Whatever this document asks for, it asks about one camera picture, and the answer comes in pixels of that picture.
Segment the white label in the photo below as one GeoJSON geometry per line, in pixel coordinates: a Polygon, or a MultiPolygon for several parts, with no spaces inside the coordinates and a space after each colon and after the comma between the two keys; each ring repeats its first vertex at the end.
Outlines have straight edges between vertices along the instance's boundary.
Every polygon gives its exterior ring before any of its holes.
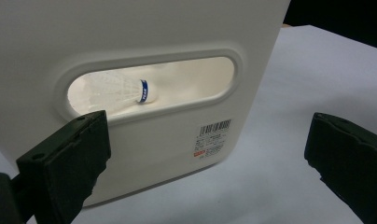
{"type": "Polygon", "coordinates": [[[231,119],[202,126],[195,140],[194,158],[199,160],[216,155],[227,140],[231,119]]]}

